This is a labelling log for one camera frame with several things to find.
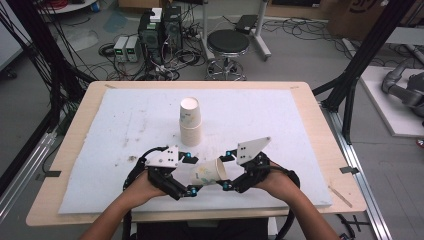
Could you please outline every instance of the table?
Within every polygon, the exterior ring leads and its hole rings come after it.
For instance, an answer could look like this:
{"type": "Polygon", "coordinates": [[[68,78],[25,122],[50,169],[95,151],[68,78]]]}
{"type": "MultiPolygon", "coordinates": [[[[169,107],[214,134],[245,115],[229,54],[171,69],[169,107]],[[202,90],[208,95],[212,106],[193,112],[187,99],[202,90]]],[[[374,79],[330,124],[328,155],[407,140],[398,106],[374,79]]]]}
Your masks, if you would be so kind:
{"type": "MultiPolygon", "coordinates": [[[[261,37],[261,31],[262,31],[262,25],[264,22],[265,17],[265,11],[266,11],[266,5],[268,4],[268,0],[260,0],[261,4],[259,7],[258,12],[258,23],[256,24],[256,29],[251,30],[251,34],[253,36],[253,40],[258,45],[259,49],[261,50],[261,53],[264,56],[264,61],[268,60],[268,58],[271,56],[271,51],[269,51],[268,47],[266,46],[264,40],[261,37]]],[[[207,47],[207,38],[208,38],[208,0],[203,0],[203,31],[201,32],[201,38],[202,38],[202,46],[203,50],[206,53],[206,57],[208,60],[214,59],[214,54],[209,51],[207,47]]]]}
{"type": "MultiPolygon", "coordinates": [[[[109,88],[144,89],[286,89],[290,90],[298,107],[311,146],[333,199],[333,205],[320,208],[321,213],[362,212],[365,200],[352,175],[342,174],[340,168],[347,163],[332,132],[311,92],[303,82],[113,82],[99,81],[90,85],[63,143],[51,166],[61,171],[58,178],[46,178],[27,216],[30,226],[81,224],[93,222],[98,214],[58,214],[68,179],[86,133],[94,119],[103,94],[109,88]]],[[[200,220],[286,215],[285,208],[261,208],[219,211],[148,212],[134,213],[133,221],[200,220]]]]}

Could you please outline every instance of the human arm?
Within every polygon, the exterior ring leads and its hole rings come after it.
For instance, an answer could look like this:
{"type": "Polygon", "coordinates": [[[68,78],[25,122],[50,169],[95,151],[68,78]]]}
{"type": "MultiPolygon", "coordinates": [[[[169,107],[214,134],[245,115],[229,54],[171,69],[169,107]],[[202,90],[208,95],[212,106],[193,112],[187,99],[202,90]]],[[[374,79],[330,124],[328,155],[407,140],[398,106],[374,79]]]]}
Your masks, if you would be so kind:
{"type": "Polygon", "coordinates": [[[308,197],[283,172],[271,170],[267,178],[256,187],[287,203],[296,216],[306,239],[340,239],[308,197]]]}
{"type": "Polygon", "coordinates": [[[122,218],[129,210],[143,205],[151,198],[164,196],[164,192],[150,183],[147,175],[146,171],[142,172],[83,233],[80,240],[111,239],[122,218]]]}

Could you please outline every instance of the stool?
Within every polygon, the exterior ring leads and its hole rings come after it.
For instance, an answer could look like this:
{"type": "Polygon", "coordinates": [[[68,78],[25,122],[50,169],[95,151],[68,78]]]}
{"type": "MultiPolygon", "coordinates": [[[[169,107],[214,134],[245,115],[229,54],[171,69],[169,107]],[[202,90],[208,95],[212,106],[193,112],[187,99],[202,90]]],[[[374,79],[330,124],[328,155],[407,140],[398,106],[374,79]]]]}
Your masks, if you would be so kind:
{"type": "Polygon", "coordinates": [[[221,57],[209,63],[206,79],[246,80],[243,75],[243,66],[230,58],[238,57],[247,52],[249,39],[240,32],[224,29],[209,34],[207,39],[208,49],[221,57]]]}

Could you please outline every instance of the black power supply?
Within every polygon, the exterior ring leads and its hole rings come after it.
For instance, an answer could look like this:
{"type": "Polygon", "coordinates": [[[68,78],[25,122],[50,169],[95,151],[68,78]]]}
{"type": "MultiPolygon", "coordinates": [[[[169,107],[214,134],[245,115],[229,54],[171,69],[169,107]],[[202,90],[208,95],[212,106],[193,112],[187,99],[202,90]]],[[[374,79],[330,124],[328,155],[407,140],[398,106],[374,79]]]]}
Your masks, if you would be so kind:
{"type": "Polygon", "coordinates": [[[236,24],[235,30],[244,34],[249,34],[250,30],[255,26],[258,15],[243,15],[236,24]]]}

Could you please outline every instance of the tiled floor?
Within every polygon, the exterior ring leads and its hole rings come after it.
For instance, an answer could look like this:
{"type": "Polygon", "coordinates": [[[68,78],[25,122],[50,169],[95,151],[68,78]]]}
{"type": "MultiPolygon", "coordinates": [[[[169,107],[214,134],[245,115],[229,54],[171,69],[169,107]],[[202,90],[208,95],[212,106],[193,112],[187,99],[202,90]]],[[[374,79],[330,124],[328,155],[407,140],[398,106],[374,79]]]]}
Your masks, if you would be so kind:
{"type": "MultiPolygon", "coordinates": [[[[97,64],[105,59],[97,54],[98,48],[112,42],[119,34],[136,33],[137,14],[121,13],[113,5],[102,12],[93,14],[82,10],[61,16],[62,23],[80,24],[78,28],[94,30],[99,36],[99,43],[78,54],[86,64],[97,64]]],[[[236,22],[238,17],[229,17],[236,22]]],[[[209,28],[231,27],[225,19],[210,20],[209,28]]],[[[349,63],[340,47],[334,41],[301,40],[268,25],[262,36],[272,56],[264,62],[255,46],[248,54],[239,58],[244,66],[248,81],[305,81],[311,88],[318,87],[342,73],[349,63]]],[[[393,51],[381,51],[382,59],[400,59],[393,51]]],[[[17,58],[11,65],[17,72],[16,79],[7,79],[2,74],[0,79],[0,173],[3,173],[36,126],[49,109],[48,91],[34,67],[25,56],[17,58]]],[[[205,65],[187,67],[179,71],[180,79],[203,80],[205,65]]],[[[106,78],[102,69],[94,71],[99,78],[106,78]]],[[[321,94],[318,100],[325,99],[328,93],[321,94]]],[[[376,111],[362,85],[357,86],[354,116],[352,120],[352,141],[369,184],[380,206],[393,239],[421,239],[424,237],[423,192],[423,150],[415,144],[415,139],[392,137],[376,111]]],[[[46,161],[48,166],[53,156],[46,161]]],[[[1,239],[76,239],[87,227],[86,225],[57,227],[28,227],[26,215],[42,184],[35,180],[41,172],[38,170],[28,186],[14,204],[5,220],[0,225],[1,239]]],[[[358,221],[368,222],[364,213],[355,214],[358,221]]],[[[347,232],[335,215],[325,216],[338,233],[347,232]]],[[[353,221],[352,214],[345,215],[353,221]]],[[[278,218],[281,226],[283,218],[278,218]]],[[[369,226],[356,226],[357,239],[373,239],[369,226]]],[[[303,239],[300,228],[295,225],[286,239],[303,239]]]]}

